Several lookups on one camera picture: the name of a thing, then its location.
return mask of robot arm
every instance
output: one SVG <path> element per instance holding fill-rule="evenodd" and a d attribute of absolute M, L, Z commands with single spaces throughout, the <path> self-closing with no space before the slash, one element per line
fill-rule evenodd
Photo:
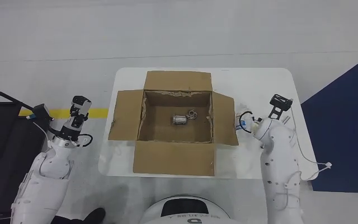
<path fill-rule="evenodd" d="M 254 137 L 264 144 L 261 172 L 268 224 L 303 224 L 299 202 L 300 171 L 293 152 L 295 132 L 279 120 L 265 118 Z"/>
<path fill-rule="evenodd" d="M 29 173 L 20 184 L 11 207 L 12 224 L 48 224 L 56 215 L 65 197 L 73 167 L 73 161 L 69 161 L 68 156 L 79 146 L 78 136 L 88 118 L 90 106 L 88 99 L 75 96 L 70 118 L 61 131 L 50 128 L 54 133 L 53 140 L 48 143 L 50 150 L 35 158 Z"/>

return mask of box flap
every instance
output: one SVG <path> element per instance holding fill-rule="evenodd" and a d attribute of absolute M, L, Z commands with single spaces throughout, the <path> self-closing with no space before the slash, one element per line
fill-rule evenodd
<path fill-rule="evenodd" d="M 108 140 L 136 140 L 142 112 L 143 90 L 118 91 Z"/>
<path fill-rule="evenodd" d="M 235 130 L 234 99 L 213 92 L 214 143 L 239 145 Z"/>
<path fill-rule="evenodd" d="M 215 144 L 137 141 L 133 172 L 215 175 Z"/>
<path fill-rule="evenodd" d="M 212 91 L 211 74 L 186 71 L 148 71 L 145 90 Z"/>

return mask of yellow floor line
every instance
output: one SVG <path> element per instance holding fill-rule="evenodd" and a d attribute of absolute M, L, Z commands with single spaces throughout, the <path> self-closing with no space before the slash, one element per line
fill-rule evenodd
<path fill-rule="evenodd" d="M 19 116 L 28 116 L 32 114 L 31 110 L 21 110 Z M 108 108 L 91 108 L 88 111 L 89 118 L 107 118 Z M 50 116 L 55 119 L 66 119 L 69 117 L 69 109 L 52 109 Z"/>

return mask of connector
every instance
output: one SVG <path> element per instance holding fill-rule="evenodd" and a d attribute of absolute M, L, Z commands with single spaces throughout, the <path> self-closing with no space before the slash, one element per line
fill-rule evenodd
<path fill-rule="evenodd" d="M 330 162 L 327 162 L 326 164 L 325 164 L 325 166 L 326 167 L 328 167 L 329 169 L 331 168 L 331 166 L 332 166 L 332 164 L 330 163 Z"/>

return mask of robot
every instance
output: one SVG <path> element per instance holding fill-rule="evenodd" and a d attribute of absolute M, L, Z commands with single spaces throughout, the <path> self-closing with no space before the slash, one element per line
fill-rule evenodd
<path fill-rule="evenodd" d="M 30 171 L 19 186 L 17 196 L 11 206 L 11 223 L 47 224 L 52 221 L 60 208 L 69 184 L 69 175 L 74 162 L 68 160 L 76 147 L 86 147 L 92 142 L 89 134 L 81 134 L 82 125 L 88 119 L 88 110 L 92 102 L 75 96 L 72 100 L 70 117 L 60 131 L 49 127 L 54 134 L 48 141 L 48 150 L 41 152 L 34 159 Z M 34 113 L 28 116 L 48 116 L 45 105 L 34 107 Z M 91 140 L 79 143 L 79 136 L 89 136 Z"/>
<path fill-rule="evenodd" d="M 267 223 L 303 224 L 299 202 L 300 171 L 293 152 L 296 133 L 279 121 L 292 100 L 273 96 L 274 106 L 267 118 L 255 118 L 252 133 L 262 142 L 261 172 L 267 204 Z M 65 197 L 73 161 L 68 156 L 82 145 L 78 137 L 88 118 L 91 102 L 82 96 L 72 101 L 70 118 L 61 131 L 50 129 L 54 138 L 50 150 L 40 153 L 21 183 L 12 205 L 12 224 L 47 224 L 52 221 Z M 238 224 L 219 206 L 204 198 L 178 196 L 163 199 L 143 214 L 140 224 Z"/>

